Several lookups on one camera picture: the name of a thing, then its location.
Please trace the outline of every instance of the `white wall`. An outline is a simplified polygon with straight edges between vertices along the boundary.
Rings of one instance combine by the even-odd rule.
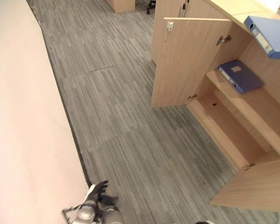
[[[25,0],[0,0],[0,224],[63,224],[87,186]]]

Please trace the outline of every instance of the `striped carpet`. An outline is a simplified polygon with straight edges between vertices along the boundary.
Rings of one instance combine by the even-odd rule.
[[[147,1],[120,14],[105,0],[31,4],[87,173],[110,181],[127,224],[280,224],[280,213],[210,205],[234,170],[186,107],[151,108]]]

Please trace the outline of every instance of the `wooden panel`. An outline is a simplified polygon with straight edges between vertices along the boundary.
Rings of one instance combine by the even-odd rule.
[[[268,152],[266,154],[264,154],[263,156],[259,157],[254,163],[256,165],[262,164],[262,163],[267,163],[267,162],[272,162],[274,160],[279,160],[280,156],[276,151],[271,151]]]
[[[255,127],[244,117],[244,115],[228,100],[228,98],[221,91],[217,89],[214,94],[266,152],[274,150],[267,142],[267,140],[259,133],[259,131],[255,129]]]
[[[191,0],[189,4],[186,4],[184,17],[227,19],[220,10],[216,9],[204,0]]]
[[[188,108],[199,117],[239,168],[244,167],[265,154],[265,151],[252,138],[252,136],[241,126],[234,116],[224,107],[215,96],[192,100]]]
[[[135,10],[135,0],[107,0],[107,2],[116,13]]]
[[[184,105],[193,95],[220,46],[220,36],[231,26],[225,19],[165,18],[174,22],[165,30],[156,69],[152,106]]]
[[[265,83],[264,89],[280,104],[280,60],[268,58],[253,40],[239,58]]]
[[[244,209],[280,211],[280,160],[239,171],[211,203]]]
[[[163,30],[166,29],[164,17],[178,17],[184,0],[158,0],[154,13],[154,33],[151,57],[152,61],[157,64],[159,51],[162,47]]]
[[[253,12],[253,13],[245,13],[245,14],[237,14],[233,15],[234,19],[241,22],[242,24],[246,20],[249,15],[258,16],[258,17],[265,17],[269,19],[277,19],[280,20],[280,15],[276,13],[269,12],[267,10],[261,12]]]
[[[211,139],[214,141],[216,146],[220,149],[220,151],[223,153],[223,155],[228,159],[229,163],[232,165],[232,167],[235,170],[239,170],[243,166],[246,166],[248,164],[247,160],[243,158],[242,156],[239,157],[237,160],[237,163],[233,160],[233,158],[230,156],[226,148],[221,145],[221,143],[217,140],[215,133],[212,132],[212,126],[208,126],[207,122],[204,122],[206,119],[206,112],[201,107],[200,102],[195,99],[192,100],[188,105],[187,108],[191,111],[191,113],[194,115],[194,117],[198,120],[198,122],[201,124],[201,126],[205,129],[207,134],[211,137]]]
[[[196,90],[197,98],[194,98],[194,99],[213,95],[213,93],[216,89],[217,89],[216,86],[210,81],[210,79],[207,78],[206,76],[204,76],[203,80],[200,82],[200,84]]]
[[[163,23],[164,17],[180,17],[184,0],[158,0],[154,15],[154,34],[152,44],[152,61],[157,64],[158,53],[162,46],[163,30],[166,24]],[[219,10],[209,5],[203,0],[191,0],[186,5],[184,17],[191,18],[216,18],[226,19]]]
[[[207,77],[280,155],[280,105],[263,88],[239,94],[218,70]]]
[[[256,0],[204,0],[209,3],[227,18],[238,24],[246,32],[250,33],[244,24],[248,15],[261,16],[266,18],[280,19],[280,16],[275,14],[270,9],[266,8]]]
[[[235,23],[232,23],[228,35],[231,35],[231,41],[221,45],[208,71],[217,69],[220,64],[239,59],[253,39],[249,33]]]

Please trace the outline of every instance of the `door hinge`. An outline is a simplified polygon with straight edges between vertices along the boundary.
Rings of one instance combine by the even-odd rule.
[[[217,46],[219,45],[219,44],[222,44],[222,43],[226,43],[226,42],[229,42],[229,41],[231,41],[231,36],[230,35],[228,35],[227,37],[225,37],[225,38],[223,38],[223,36],[220,36],[220,38],[219,38],[219,40],[217,41]]]
[[[194,94],[193,96],[189,96],[189,97],[188,97],[188,100],[189,100],[189,99],[194,99],[194,98],[196,98],[196,97],[198,97],[198,95],[197,95],[197,94]]]
[[[249,165],[244,167],[244,171],[251,169],[252,167],[255,166],[255,163],[250,163]]]

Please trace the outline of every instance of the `cabinet shelf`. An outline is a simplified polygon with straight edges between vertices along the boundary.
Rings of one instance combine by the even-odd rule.
[[[233,167],[253,163],[266,152],[215,95],[187,105]]]
[[[206,76],[280,155],[280,105],[263,88],[239,94],[218,70]]]

